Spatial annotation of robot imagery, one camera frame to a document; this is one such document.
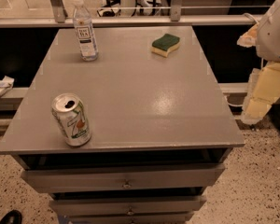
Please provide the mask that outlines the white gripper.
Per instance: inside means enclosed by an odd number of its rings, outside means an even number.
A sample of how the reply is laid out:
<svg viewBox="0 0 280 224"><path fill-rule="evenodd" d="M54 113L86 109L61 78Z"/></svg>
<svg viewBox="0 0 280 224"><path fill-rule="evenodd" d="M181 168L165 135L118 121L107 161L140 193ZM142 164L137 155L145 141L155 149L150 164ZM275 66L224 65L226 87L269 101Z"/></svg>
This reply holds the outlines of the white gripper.
<svg viewBox="0 0 280 224"><path fill-rule="evenodd" d="M280 0L274 1L259 24L241 35L237 44L245 48L256 46L258 56L271 61L262 69L254 68L248 80L241 121L256 124L280 98Z"/></svg>

